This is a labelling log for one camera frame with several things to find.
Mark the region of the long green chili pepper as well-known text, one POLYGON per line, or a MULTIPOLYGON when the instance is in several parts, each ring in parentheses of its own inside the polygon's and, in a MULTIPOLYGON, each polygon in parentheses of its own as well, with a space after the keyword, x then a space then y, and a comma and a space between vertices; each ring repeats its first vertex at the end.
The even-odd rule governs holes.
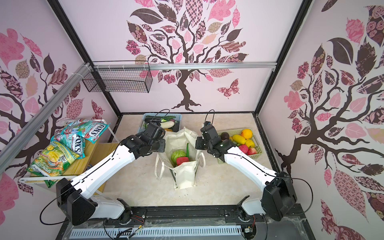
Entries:
POLYGON ((190 148, 190 145, 189 145, 189 143, 187 143, 187 146, 186 146, 186 157, 188 159, 190 158, 190 150, 189 150, 189 148, 190 148))

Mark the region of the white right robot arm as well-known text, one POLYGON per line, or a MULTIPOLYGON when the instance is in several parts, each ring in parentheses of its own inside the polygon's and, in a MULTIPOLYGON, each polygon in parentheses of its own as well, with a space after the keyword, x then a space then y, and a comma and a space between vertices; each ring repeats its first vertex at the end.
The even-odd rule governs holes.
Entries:
POLYGON ((222 140, 211 122, 204 122, 196 149, 227 163, 248 177, 262 191, 262 196, 244 197, 238 204, 239 216, 266 215, 275 221, 282 218, 297 202, 292 178, 285 172, 277 173, 254 161, 230 140, 222 140))

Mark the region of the pink dragon fruit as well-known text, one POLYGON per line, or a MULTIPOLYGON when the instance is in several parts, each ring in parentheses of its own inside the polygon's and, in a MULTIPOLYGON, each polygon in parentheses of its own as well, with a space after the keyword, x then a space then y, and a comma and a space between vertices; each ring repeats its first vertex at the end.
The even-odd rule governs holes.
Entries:
POLYGON ((239 149, 244 153, 244 154, 248 154, 248 151, 249 151, 249 147, 247 145, 240 145, 239 146, 239 149))

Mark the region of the Fox's candy bag lower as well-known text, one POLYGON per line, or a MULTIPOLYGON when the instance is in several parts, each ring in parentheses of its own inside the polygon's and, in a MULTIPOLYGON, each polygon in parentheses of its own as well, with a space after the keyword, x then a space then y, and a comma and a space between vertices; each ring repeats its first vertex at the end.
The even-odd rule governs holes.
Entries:
POLYGON ((74 153, 79 155, 79 159, 86 157, 85 155, 85 139, 76 134, 56 134, 51 138, 51 141, 58 141, 68 147, 74 153))

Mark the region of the green cabbage head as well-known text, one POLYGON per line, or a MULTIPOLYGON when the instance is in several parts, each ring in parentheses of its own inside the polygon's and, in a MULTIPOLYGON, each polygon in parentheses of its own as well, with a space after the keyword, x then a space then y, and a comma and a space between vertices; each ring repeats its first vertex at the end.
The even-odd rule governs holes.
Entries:
POLYGON ((182 157, 186 157, 187 154, 185 151, 183 150, 177 150, 177 151, 174 151, 172 154, 171 154, 171 162, 173 164, 174 167, 177 166, 177 159, 178 158, 182 158, 182 157))

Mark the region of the fox's candy bag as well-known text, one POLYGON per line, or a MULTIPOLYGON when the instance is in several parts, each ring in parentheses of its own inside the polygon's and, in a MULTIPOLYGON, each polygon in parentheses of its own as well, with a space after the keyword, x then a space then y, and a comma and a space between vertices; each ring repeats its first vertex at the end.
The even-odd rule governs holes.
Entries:
POLYGON ((79 159, 86 157, 85 155, 85 139, 76 134, 56 134, 51 138, 51 141, 58 141, 68 147, 74 153, 79 155, 79 159))
POLYGON ((88 140, 91 143, 96 143, 99 137, 107 130, 108 124, 89 119, 79 119, 69 123, 61 132, 61 134, 74 134, 88 140))

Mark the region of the cream canvas grocery bag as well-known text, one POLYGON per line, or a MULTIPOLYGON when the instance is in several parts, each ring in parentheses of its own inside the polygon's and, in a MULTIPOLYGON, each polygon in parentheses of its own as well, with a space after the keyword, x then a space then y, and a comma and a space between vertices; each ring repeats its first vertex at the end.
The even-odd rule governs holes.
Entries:
POLYGON ((174 189, 182 190, 197 186, 196 175, 199 167, 206 166, 203 151, 196 149, 198 134, 187 128, 174 133, 167 132, 165 151, 158 153, 155 164, 155 177, 161 180, 169 170, 174 181, 174 189))

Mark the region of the red bell pepper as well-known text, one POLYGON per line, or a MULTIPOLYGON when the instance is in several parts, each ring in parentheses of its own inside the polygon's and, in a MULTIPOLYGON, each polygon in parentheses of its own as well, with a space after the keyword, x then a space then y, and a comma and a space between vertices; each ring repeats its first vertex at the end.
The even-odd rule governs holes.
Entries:
POLYGON ((190 160, 187 157, 179 157, 177 158, 177 166, 182 165, 183 163, 187 163, 190 160))

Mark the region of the green yellow snack bag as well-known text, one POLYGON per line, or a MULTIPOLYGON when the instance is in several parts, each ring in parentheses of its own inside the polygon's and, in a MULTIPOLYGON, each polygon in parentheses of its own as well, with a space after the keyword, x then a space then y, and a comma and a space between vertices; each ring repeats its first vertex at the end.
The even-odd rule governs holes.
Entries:
POLYGON ((61 176, 79 157, 58 141, 52 141, 31 163, 27 171, 41 177, 61 176))

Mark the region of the light green perforated basket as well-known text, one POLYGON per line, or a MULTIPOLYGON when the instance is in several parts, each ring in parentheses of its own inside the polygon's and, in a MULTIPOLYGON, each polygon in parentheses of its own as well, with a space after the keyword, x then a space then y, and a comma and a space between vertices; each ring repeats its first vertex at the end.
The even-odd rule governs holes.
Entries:
POLYGON ((260 144, 258 143, 254 131, 251 129, 234 129, 218 131, 220 137, 229 139, 240 150, 250 158, 256 160, 262 153, 260 144))

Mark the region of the dark purple eggplant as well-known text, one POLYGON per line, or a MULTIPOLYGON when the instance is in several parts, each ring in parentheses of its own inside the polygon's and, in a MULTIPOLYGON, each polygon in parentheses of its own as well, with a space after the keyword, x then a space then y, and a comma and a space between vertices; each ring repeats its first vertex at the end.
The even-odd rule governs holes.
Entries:
POLYGON ((149 124, 149 123, 160 124, 162 122, 162 119, 144 119, 144 122, 146 124, 149 124))

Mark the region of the light blue perforated basket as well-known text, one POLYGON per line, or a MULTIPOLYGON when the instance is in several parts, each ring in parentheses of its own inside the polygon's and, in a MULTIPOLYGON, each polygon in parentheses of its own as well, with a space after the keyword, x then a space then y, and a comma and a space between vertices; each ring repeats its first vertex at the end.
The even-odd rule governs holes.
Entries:
POLYGON ((176 116, 175 119, 171 119, 170 121, 173 121, 175 122, 175 125, 172 129, 165 129, 166 131, 169 131, 169 132, 178 132, 180 130, 180 125, 181 125, 181 120, 182 120, 182 115, 181 114, 172 114, 172 113, 145 113, 143 115, 143 119, 142 119, 142 122, 140 124, 140 127, 139 127, 139 130, 138 132, 143 132, 148 124, 146 124, 144 122, 144 119, 154 119, 156 116, 176 116))

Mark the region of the dark brown avocado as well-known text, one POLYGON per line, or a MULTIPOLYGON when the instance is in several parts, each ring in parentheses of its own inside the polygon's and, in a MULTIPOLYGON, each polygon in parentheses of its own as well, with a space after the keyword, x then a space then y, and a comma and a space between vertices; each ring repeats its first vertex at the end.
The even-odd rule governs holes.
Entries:
POLYGON ((229 133, 223 132, 221 133, 220 137, 221 137, 221 140, 224 141, 224 140, 229 140, 231 136, 229 133))

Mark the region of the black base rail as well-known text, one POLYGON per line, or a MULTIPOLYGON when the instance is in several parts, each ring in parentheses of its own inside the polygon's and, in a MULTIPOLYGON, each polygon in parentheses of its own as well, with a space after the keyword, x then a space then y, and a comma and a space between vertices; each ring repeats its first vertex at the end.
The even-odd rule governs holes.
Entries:
POLYGON ((177 220, 223 220, 226 224, 250 226, 253 223, 263 222, 264 217, 261 214, 248 216, 237 205, 132 207, 127 219, 108 219, 106 224, 134 226, 177 220))

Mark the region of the Fox's candy bag upper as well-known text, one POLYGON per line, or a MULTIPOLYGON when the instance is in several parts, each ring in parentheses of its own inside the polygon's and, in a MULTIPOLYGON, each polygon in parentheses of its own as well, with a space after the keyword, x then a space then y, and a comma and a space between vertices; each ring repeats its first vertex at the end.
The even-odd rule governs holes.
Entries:
POLYGON ((79 119, 69 123, 61 132, 61 134, 74 134, 88 140, 91 143, 96 143, 99 137, 107 130, 108 124, 89 119, 79 119))

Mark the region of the wooden side shelf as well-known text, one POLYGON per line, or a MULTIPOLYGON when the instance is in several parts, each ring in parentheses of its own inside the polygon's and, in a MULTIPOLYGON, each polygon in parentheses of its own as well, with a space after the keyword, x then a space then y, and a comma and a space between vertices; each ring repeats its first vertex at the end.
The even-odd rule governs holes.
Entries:
POLYGON ((71 180, 74 177, 85 172, 93 158, 94 152, 96 151, 96 147, 100 145, 100 140, 101 139, 97 140, 94 144, 88 140, 85 140, 86 157, 80 160, 75 160, 75 162, 72 165, 70 165, 70 167, 63 173, 62 176, 38 177, 36 175, 32 175, 31 173, 27 172, 27 175, 25 177, 20 178, 18 182, 21 183, 22 186, 25 185, 33 188, 34 191, 42 191, 53 196, 56 193, 55 188, 54 187, 48 188, 45 181, 54 181, 54 183, 56 184, 62 178, 67 178, 71 180))

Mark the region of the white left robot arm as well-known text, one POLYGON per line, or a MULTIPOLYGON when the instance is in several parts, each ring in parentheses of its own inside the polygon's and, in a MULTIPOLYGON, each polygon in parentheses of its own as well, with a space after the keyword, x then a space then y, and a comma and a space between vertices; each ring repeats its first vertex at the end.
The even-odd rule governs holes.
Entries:
POLYGON ((166 131, 150 123, 145 131, 122 140, 116 149, 79 176, 61 179, 56 184, 57 205, 69 222, 78 226, 91 219, 112 219, 127 224, 132 208, 122 199, 94 197, 94 193, 114 174, 140 157, 163 153, 166 131))

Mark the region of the orange fruit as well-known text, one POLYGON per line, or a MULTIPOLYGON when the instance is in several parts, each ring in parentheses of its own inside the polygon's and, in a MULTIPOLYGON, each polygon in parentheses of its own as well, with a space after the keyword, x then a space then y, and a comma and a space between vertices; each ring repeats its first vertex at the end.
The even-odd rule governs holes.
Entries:
POLYGON ((250 129, 244 129, 241 132, 241 136, 246 140, 251 139, 253 137, 253 132, 250 129))

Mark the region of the green cucumber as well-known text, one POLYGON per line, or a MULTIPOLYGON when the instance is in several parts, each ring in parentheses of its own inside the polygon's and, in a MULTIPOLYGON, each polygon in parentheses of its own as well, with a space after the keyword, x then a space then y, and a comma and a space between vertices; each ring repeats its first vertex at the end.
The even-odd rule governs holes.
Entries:
POLYGON ((165 121, 170 121, 171 119, 175 119, 176 116, 156 116, 155 119, 159 120, 165 120, 165 121))

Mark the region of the yellow lemon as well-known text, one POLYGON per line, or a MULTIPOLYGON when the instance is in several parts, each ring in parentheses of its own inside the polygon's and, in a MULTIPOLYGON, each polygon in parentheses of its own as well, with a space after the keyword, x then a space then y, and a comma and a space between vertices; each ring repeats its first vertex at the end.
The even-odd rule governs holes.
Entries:
POLYGON ((251 139, 247 139, 246 142, 245 142, 245 145, 248 147, 248 148, 254 148, 256 146, 256 144, 254 143, 254 141, 252 141, 251 139))

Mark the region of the red apple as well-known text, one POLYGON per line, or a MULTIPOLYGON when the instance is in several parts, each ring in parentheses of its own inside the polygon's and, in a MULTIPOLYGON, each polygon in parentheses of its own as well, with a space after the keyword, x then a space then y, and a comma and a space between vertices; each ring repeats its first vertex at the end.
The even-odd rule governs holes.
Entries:
POLYGON ((249 149, 248 149, 248 156, 250 156, 250 155, 256 155, 256 154, 258 154, 258 151, 256 150, 256 148, 253 148, 253 147, 250 147, 249 149))

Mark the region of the pale green napa cabbage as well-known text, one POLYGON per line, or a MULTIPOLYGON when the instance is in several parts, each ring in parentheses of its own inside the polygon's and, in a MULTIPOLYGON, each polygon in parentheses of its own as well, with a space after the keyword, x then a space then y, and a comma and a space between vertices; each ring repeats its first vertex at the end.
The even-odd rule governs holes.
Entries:
POLYGON ((172 129, 174 125, 175 125, 175 122, 173 121, 161 122, 161 127, 163 129, 172 129))

